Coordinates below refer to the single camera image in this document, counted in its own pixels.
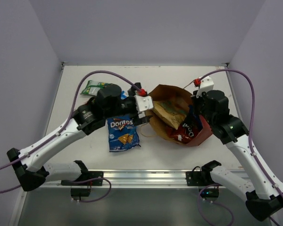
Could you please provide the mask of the small blue white snack packet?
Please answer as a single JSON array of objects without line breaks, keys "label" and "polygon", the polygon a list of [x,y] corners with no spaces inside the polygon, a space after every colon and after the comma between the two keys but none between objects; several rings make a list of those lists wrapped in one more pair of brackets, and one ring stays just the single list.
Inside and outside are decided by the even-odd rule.
[{"label": "small blue white snack packet", "polygon": [[129,95],[125,91],[122,91],[121,92],[121,99],[126,99],[127,97],[129,97]]}]

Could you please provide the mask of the dark blue snack bag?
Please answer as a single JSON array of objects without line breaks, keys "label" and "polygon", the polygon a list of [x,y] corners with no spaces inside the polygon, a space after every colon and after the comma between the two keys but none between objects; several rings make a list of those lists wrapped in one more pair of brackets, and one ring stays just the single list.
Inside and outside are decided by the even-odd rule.
[{"label": "dark blue snack bag", "polygon": [[122,152],[140,146],[137,127],[129,116],[107,119],[110,152]]}]

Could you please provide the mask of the red paper bag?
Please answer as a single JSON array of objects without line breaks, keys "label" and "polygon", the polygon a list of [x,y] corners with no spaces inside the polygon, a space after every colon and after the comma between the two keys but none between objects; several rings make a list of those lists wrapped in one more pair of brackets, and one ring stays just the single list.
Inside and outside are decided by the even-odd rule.
[{"label": "red paper bag", "polygon": [[[154,101],[163,101],[163,100],[169,100],[174,103],[177,107],[180,107],[184,109],[187,113],[189,111],[189,105],[193,106],[192,102],[192,96],[193,94],[184,88],[178,87],[178,86],[172,86],[172,85],[163,85],[159,84],[157,85],[150,93],[149,96],[152,97],[153,102]],[[205,140],[207,140],[211,135],[212,131],[208,125],[208,123],[204,120],[202,116],[200,117],[200,121],[202,123],[203,129],[201,132],[189,143],[182,144],[178,141],[175,141],[168,137],[167,132],[169,129],[172,129],[172,127],[168,126],[166,123],[164,123],[154,112],[153,110],[148,110],[145,113],[147,116],[152,115],[153,117],[150,119],[150,126],[156,133],[157,137],[160,137],[166,141],[169,141],[171,143],[175,143],[182,146],[199,146],[202,144]]]}]

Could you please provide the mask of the green yellow chips bag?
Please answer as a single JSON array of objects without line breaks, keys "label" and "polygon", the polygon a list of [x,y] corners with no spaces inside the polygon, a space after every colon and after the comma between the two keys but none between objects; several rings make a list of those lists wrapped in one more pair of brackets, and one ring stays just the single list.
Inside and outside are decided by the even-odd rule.
[{"label": "green yellow chips bag", "polygon": [[101,82],[101,81],[89,80],[87,82],[86,87],[82,90],[82,92],[80,94],[81,95],[87,95],[87,96],[96,96],[100,89],[103,89],[103,88],[105,88],[107,86],[111,86],[111,85],[113,85],[113,84]]}]

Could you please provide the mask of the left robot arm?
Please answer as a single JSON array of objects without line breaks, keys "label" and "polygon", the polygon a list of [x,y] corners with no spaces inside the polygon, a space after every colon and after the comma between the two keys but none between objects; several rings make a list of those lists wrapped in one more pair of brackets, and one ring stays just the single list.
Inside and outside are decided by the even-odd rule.
[{"label": "left robot arm", "polygon": [[139,117],[154,107],[152,97],[131,88],[129,96],[121,98],[118,85],[100,89],[95,97],[71,111],[70,116],[57,129],[27,148],[10,149],[7,156],[24,191],[32,191],[46,182],[66,181],[83,185],[89,171],[82,161],[69,164],[52,164],[49,160],[60,151],[94,131],[102,128],[108,118],[128,115],[133,125],[150,121],[149,116]]}]

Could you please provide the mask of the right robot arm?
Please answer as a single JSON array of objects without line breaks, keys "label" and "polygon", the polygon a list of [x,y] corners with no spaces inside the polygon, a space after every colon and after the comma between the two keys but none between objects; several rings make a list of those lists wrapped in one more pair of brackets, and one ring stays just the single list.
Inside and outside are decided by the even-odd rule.
[{"label": "right robot arm", "polygon": [[249,180],[233,174],[218,161],[192,173],[196,182],[205,185],[220,184],[246,204],[250,214],[264,221],[283,208],[283,182],[271,171],[253,142],[241,119],[230,114],[229,100],[220,90],[194,91],[191,97],[193,112],[205,119],[213,134],[237,158]]}]

